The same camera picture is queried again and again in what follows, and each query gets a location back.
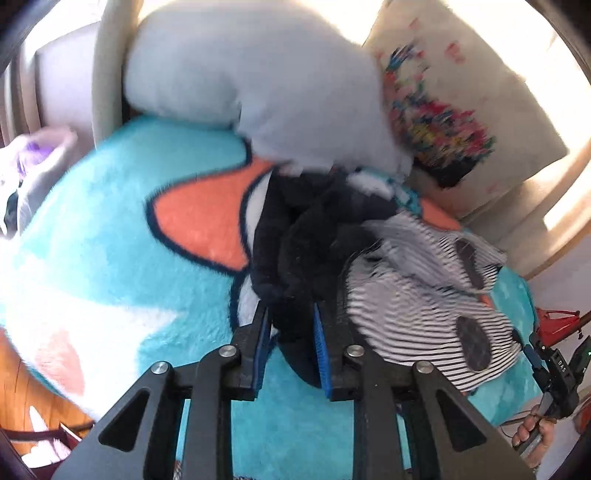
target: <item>purple fabric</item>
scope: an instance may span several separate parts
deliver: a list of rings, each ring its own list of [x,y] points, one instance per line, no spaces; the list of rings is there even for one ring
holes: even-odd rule
[[[52,147],[40,147],[36,142],[29,142],[18,153],[16,168],[21,181],[25,179],[31,169],[42,163],[53,152]]]

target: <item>black gripper frame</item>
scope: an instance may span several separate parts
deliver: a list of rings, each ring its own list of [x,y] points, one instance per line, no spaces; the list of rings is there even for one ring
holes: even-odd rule
[[[253,401],[262,385],[271,322],[253,322],[200,362],[157,362],[94,426],[52,480],[172,480],[184,402],[191,399],[183,480],[232,480],[232,400]]]
[[[396,413],[407,431],[413,480],[533,480],[509,443],[431,363],[386,362],[317,304],[332,401],[354,400],[353,480],[404,480]],[[348,352],[348,346],[363,347]]]

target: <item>orange shape on blanket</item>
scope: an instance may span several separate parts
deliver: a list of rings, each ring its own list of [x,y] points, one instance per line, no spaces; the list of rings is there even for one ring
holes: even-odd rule
[[[448,215],[431,200],[421,199],[420,202],[421,208],[423,209],[423,222],[426,224],[439,228],[440,230],[456,231],[462,229],[462,226],[454,217]]]
[[[242,197],[271,167],[254,157],[242,168],[171,187],[153,202],[158,228],[189,254],[240,271],[248,262],[240,236]]]
[[[80,358],[65,330],[55,332],[39,347],[35,355],[35,367],[41,375],[57,383],[65,393],[84,394]]]

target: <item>metal screw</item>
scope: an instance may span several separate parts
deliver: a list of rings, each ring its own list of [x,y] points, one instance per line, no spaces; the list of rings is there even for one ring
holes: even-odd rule
[[[220,356],[224,358],[230,358],[231,356],[236,355],[238,349],[233,345],[224,345],[220,348]]]
[[[166,362],[156,362],[154,365],[150,367],[150,370],[153,374],[160,375],[168,370],[168,363]]]
[[[365,349],[361,345],[349,345],[347,347],[347,355],[352,357],[359,357],[365,354]]]
[[[430,374],[435,367],[431,362],[427,362],[426,360],[421,360],[417,362],[417,370],[422,374]]]

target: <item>finger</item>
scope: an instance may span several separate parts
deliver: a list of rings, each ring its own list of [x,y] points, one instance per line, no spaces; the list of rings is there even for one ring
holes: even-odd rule
[[[542,435],[541,443],[549,447],[554,441],[554,423],[546,419],[540,420],[539,425],[540,435]]]
[[[537,417],[534,417],[533,415],[528,415],[523,421],[522,425],[527,429],[528,432],[531,432],[535,428],[537,421]]]
[[[519,435],[516,433],[511,438],[511,445],[513,445],[514,447],[517,447],[520,443],[521,443],[521,439],[519,438]]]
[[[520,441],[524,442],[530,438],[530,432],[523,425],[519,425],[519,428],[517,428],[517,436]]]
[[[538,428],[540,431],[540,435],[542,437],[541,442],[534,449],[534,451],[531,452],[530,455],[528,455],[528,457],[525,460],[525,463],[527,463],[527,465],[530,468],[535,468],[542,462],[544,455],[546,454],[546,452],[548,452],[548,449],[550,448],[550,446],[552,445],[552,442],[554,441],[554,423],[553,422],[548,421],[546,419],[542,419],[542,420],[540,420],[540,425]]]

